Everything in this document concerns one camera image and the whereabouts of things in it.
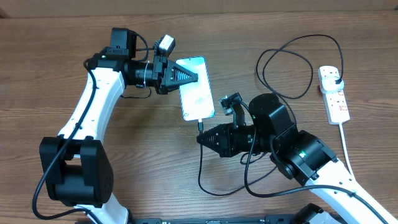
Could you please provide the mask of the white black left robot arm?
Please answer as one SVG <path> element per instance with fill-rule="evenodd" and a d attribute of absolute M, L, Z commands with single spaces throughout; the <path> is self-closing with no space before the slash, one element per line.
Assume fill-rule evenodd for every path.
<path fill-rule="evenodd" d="M 140 38 L 133 30 L 112 29 L 110 44 L 84 61 L 87 82 L 71 118 L 39 146 L 44 174 L 38 186 L 69 213 L 83 212 L 92 223 L 133 222 L 130 210 L 114 196 L 114 174 L 103 147 L 111 113 L 126 87 L 166 95 L 198 81 L 196 73 L 169 59 L 175 47 L 172 36 L 144 47 L 153 60 L 136 58 Z"/>

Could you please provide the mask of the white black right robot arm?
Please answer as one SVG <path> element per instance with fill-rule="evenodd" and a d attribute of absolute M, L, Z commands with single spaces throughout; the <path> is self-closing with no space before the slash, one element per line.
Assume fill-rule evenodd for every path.
<path fill-rule="evenodd" d="M 268 152 L 279 172 L 299 187 L 270 194 L 249 193 L 259 198 L 278 197 L 309 190 L 326 202 L 346 223 L 397 223 L 345 168 L 345 165 L 318 137 L 297 129 L 277 95 L 265 93 L 246 105 L 239 93 L 220 99 L 233 122 L 201 131 L 197 143 L 233 157 Z"/>

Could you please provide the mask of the blue Galaxy smartphone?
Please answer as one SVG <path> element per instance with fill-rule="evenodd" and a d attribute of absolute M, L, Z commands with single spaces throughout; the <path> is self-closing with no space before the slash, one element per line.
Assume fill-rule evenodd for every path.
<path fill-rule="evenodd" d="M 176 63 L 198 75 L 198 81 L 179 87 L 182 116 L 185 121 L 212 118 L 215 107 L 205 57 L 180 58 Z"/>

